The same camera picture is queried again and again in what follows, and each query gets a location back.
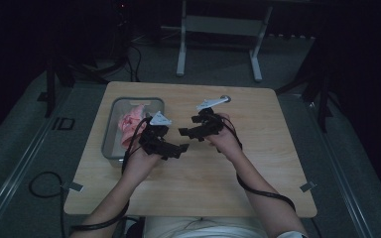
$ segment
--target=forearm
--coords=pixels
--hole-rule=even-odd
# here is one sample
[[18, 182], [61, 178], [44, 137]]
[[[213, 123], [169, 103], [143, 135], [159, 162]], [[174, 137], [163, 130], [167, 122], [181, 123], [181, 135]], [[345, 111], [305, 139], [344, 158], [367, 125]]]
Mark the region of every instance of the forearm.
[[[246, 185], [256, 190], [278, 193], [258, 173], [246, 156], [241, 155], [240, 158], [234, 158], [231, 161]], [[277, 237], [287, 231], [299, 231], [306, 234], [302, 222], [287, 202], [249, 191], [246, 191], [246, 194], [269, 237]]]
[[[136, 185], [121, 179], [92, 213], [83, 221], [82, 225], [92, 225], [106, 222], [120, 214], [127, 204]], [[92, 231], [76, 231], [70, 237], [111, 237], [116, 229], [117, 222], [106, 228]]]

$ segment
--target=light wood surface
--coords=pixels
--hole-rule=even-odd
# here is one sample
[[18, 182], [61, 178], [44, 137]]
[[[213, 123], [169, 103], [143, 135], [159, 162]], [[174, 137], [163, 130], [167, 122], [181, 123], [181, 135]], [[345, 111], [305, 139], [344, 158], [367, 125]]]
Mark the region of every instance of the light wood surface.
[[189, 143], [179, 159], [161, 161], [131, 197], [127, 214], [139, 216], [253, 216], [254, 212], [237, 183], [235, 170], [207, 142], [190, 140], [178, 128], [197, 126], [191, 117], [203, 99], [221, 95], [231, 102], [214, 106], [237, 129], [243, 150], [257, 170], [277, 191], [289, 197], [301, 217], [313, 217], [317, 209], [290, 136], [280, 104], [271, 89], [162, 83], [110, 82], [89, 134], [74, 182], [82, 192], [70, 191], [64, 210], [89, 214], [117, 183], [121, 169], [101, 153], [101, 144], [112, 102], [118, 97], [160, 97], [165, 115], [173, 120], [165, 139], [175, 145]]

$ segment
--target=pink cloth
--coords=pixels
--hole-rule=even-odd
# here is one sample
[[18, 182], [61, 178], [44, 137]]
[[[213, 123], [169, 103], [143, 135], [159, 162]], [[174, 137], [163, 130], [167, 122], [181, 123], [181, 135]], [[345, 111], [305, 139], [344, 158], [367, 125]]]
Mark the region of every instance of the pink cloth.
[[[119, 123], [118, 128], [123, 132], [120, 144], [124, 148], [128, 148], [131, 143], [132, 136], [138, 126], [138, 124], [144, 119], [144, 104], [132, 108], [132, 110], [125, 114]], [[144, 122], [139, 128], [137, 136], [141, 135], [147, 124]]]

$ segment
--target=dark floor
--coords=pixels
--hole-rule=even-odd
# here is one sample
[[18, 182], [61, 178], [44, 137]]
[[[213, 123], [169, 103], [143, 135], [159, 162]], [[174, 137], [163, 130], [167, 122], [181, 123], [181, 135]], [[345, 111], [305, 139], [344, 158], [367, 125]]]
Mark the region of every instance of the dark floor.
[[[177, 35], [166, 33], [159, 45], [141, 38], [134, 46], [142, 56], [138, 72], [143, 82], [277, 89], [294, 78], [311, 45], [312, 40], [266, 39], [259, 56], [262, 82], [253, 80], [248, 53], [241, 48], [190, 42], [186, 74], [176, 77]], [[138, 52], [131, 49], [129, 57], [135, 68]], [[130, 68], [105, 77], [128, 81]], [[58, 87], [58, 108], [46, 119], [46, 104], [36, 100], [46, 90], [45, 77], [40, 76], [0, 127], [0, 237], [61, 236], [59, 199], [36, 198], [29, 193], [28, 184], [42, 171], [58, 173], [63, 181], [74, 176], [105, 88], [81, 80], [80, 75], [77, 78], [74, 88]], [[333, 117], [326, 119], [327, 133], [321, 132], [317, 110], [299, 97], [303, 89], [304, 85], [278, 98], [306, 177], [317, 184], [312, 190], [317, 216], [303, 219], [310, 236], [381, 237], [381, 185], [367, 155], [348, 120], [331, 103], [328, 106]], [[74, 128], [53, 130], [57, 117], [74, 118]], [[7, 188], [10, 182], [12, 189]], [[44, 179], [39, 188], [58, 191], [58, 182]], [[64, 218], [65, 233], [83, 219]]]

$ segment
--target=clear plastic bin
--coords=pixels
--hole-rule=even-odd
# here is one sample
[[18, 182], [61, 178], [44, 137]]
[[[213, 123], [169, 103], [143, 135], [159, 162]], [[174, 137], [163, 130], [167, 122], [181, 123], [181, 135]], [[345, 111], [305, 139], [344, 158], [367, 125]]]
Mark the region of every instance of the clear plastic bin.
[[107, 122], [101, 153], [113, 167], [122, 167], [126, 149], [120, 145], [122, 130], [118, 122], [133, 108], [144, 104], [144, 114], [154, 116], [158, 111], [164, 113], [164, 101], [158, 97], [120, 97], [114, 100]]

